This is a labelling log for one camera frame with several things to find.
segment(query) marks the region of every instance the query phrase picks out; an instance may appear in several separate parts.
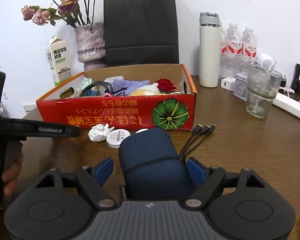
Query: white plush toy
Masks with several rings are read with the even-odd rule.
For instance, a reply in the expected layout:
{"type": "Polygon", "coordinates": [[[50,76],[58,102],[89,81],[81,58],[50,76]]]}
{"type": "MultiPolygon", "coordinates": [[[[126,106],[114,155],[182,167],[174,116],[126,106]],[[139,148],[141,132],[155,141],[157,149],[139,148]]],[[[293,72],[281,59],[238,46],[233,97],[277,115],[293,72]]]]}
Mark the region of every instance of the white plush toy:
{"type": "Polygon", "coordinates": [[[97,124],[92,127],[89,131],[88,135],[91,141],[93,142],[101,142],[106,139],[106,137],[114,130],[114,127],[109,128],[109,125],[97,124]]]}
{"type": "Polygon", "coordinates": [[[134,90],[130,96],[155,96],[161,95],[158,89],[158,83],[153,83],[152,85],[144,85],[141,88],[134,90]]]}

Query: wood grain surface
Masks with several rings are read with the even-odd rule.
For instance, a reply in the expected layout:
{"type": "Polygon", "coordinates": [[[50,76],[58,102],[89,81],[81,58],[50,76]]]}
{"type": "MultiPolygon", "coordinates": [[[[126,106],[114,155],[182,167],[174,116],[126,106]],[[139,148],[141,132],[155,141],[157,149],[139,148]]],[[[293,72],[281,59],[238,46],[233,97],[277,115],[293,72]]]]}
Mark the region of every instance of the wood grain surface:
{"type": "MultiPolygon", "coordinates": [[[[208,89],[198,85],[194,126],[216,124],[216,129],[191,156],[206,166],[217,165],[229,172],[249,167],[262,176],[287,201],[297,214],[289,240],[300,239],[300,120],[272,106],[266,119],[258,119],[245,111],[245,102],[220,87],[208,89]]],[[[38,110],[26,116],[40,120],[38,110]]],[[[51,167],[71,172],[82,165],[95,165],[110,156],[114,173],[104,189],[120,203],[118,187],[124,184],[118,160],[118,150],[106,142],[93,143],[88,131],[70,139],[28,138],[24,142],[24,161],[17,194],[51,167]]],[[[190,132],[169,132],[180,151],[190,132]]],[[[10,239],[0,212],[0,240],[10,239]]]]}

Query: human hand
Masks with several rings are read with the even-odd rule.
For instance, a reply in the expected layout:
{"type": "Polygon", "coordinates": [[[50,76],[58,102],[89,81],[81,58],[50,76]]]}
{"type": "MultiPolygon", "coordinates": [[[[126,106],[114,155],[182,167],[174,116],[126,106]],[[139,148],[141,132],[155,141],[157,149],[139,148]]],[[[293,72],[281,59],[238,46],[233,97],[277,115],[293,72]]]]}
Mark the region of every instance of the human hand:
{"type": "Polygon", "coordinates": [[[9,197],[11,196],[15,190],[17,189],[17,177],[21,171],[21,164],[22,164],[23,154],[20,151],[20,154],[15,159],[14,163],[2,173],[1,179],[3,182],[6,182],[7,185],[3,189],[3,193],[9,197]]]}

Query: purple cloth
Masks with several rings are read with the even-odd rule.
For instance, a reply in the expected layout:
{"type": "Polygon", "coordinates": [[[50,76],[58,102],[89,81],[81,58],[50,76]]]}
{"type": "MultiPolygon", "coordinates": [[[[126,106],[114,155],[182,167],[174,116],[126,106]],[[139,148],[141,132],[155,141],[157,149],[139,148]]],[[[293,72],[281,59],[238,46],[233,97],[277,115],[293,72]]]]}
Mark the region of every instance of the purple cloth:
{"type": "Polygon", "coordinates": [[[115,79],[113,81],[113,91],[120,90],[121,88],[127,87],[128,89],[125,90],[121,95],[128,96],[130,95],[134,90],[141,88],[144,85],[147,85],[150,83],[150,80],[143,80],[143,81],[130,81],[130,80],[118,80],[115,79]]]}

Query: clear plastic cup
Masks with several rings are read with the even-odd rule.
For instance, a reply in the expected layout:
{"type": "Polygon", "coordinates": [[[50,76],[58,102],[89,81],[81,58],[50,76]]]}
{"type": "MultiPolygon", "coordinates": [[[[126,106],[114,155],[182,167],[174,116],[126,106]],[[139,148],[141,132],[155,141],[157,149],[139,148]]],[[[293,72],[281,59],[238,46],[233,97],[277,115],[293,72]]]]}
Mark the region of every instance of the clear plastic cup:
{"type": "Polygon", "coordinates": [[[248,73],[247,112],[258,118],[266,118],[281,80],[282,74],[279,72],[252,65],[248,73]]]}

